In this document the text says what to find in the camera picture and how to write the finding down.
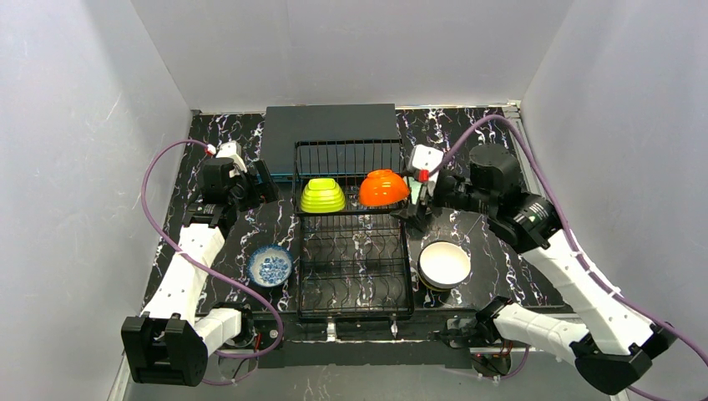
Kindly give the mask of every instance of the patterned bowl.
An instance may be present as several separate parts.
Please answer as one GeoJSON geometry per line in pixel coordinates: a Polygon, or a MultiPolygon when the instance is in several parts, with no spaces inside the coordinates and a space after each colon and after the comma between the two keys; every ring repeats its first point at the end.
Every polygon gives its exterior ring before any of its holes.
{"type": "Polygon", "coordinates": [[[292,273],[292,256],[282,246],[262,246],[250,256],[246,272],[261,287],[280,286],[292,273]]]}

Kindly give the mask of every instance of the black wire rack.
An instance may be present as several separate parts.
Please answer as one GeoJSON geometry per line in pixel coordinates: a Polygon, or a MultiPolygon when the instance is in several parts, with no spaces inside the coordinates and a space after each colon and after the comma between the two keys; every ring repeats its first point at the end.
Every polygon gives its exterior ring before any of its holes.
{"type": "Polygon", "coordinates": [[[402,168],[400,140],[298,142],[293,206],[300,218],[298,314],[307,322],[402,320],[413,313],[411,268],[403,224],[382,207],[359,204],[372,170],[402,168]],[[307,181],[331,177],[346,196],[343,211],[309,214],[298,200],[307,181]]]}

